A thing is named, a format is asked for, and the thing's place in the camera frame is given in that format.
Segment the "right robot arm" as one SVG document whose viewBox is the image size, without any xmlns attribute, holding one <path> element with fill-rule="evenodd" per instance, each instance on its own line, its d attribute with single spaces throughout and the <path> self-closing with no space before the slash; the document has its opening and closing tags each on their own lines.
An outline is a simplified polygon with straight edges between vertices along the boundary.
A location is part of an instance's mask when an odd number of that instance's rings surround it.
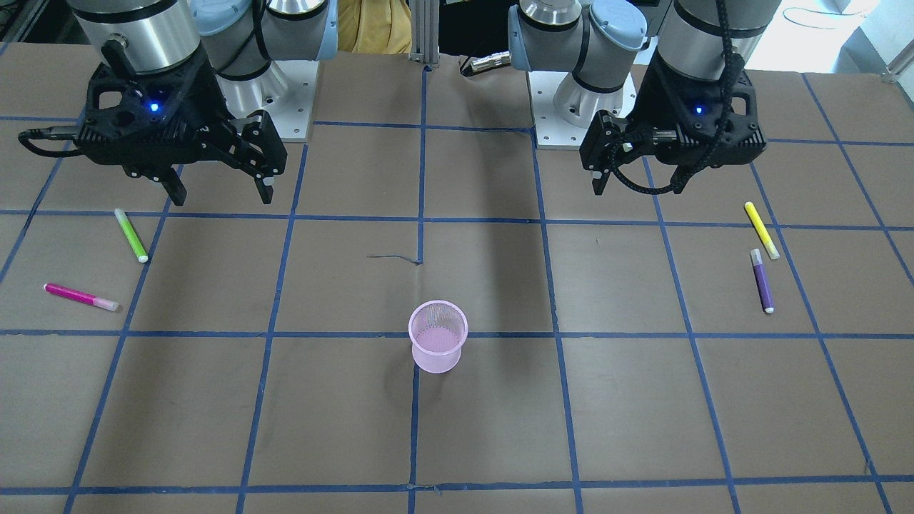
<svg viewBox="0 0 914 514">
<path fill-rule="evenodd" d="M 283 63 L 332 59 L 336 1 L 71 1 L 102 61 L 69 140 L 92 162 L 160 184 L 185 203 L 177 166 L 218 161 L 272 201 L 284 173 L 277 121 L 301 86 Z"/>
</svg>

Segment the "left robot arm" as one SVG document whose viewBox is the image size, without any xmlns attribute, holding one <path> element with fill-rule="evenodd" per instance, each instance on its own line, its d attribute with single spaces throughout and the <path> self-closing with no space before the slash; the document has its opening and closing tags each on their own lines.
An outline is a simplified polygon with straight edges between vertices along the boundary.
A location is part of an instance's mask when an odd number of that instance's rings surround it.
<svg viewBox="0 0 914 514">
<path fill-rule="evenodd" d="M 748 165 L 767 146 L 745 62 L 777 1 L 519 1 L 507 14 L 513 68 L 564 76 L 555 107 L 585 130 L 592 190 L 680 194 L 708 167 Z"/>
</svg>

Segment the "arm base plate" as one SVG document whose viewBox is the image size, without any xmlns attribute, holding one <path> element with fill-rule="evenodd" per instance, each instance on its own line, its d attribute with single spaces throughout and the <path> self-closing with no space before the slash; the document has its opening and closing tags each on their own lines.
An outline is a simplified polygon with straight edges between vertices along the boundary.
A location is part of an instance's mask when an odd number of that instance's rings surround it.
<svg viewBox="0 0 914 514">
<path fill-rule="evenodd" d="M 631 73 L 623 88 L 609 94 L 586 90 L 571 73 L 557 71 L 529 72 L 528 85 L 536 146 L 546 150 L 577 149 L 597 111 L 607 111 L 619 124 L 636 104 Z"/>
<path fill-rule="evenodd" d="M 270 114 L 281 140 L 306 143 L 313 120 L 320 63 L 275 61 L 260 76 L 247 81 L 218 77 L 229 111 L 238 119 L 255 111 Z"/>
</svg>

